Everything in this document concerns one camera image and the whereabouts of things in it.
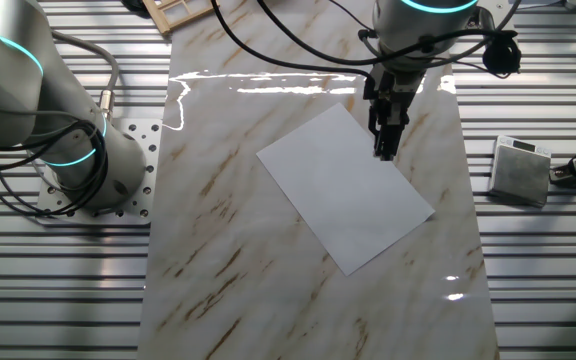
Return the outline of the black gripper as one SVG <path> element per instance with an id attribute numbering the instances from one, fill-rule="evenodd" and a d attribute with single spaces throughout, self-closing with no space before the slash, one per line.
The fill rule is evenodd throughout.
<path id="1" fill-rule="evenodd" d="M 370 103 L 369 131 L 374 136 L 374 156 L 392 161 L 409 123 L 408 109 L 423 80 L 423 71 L 392 71 L 375 65 L 364 85 Z"/>

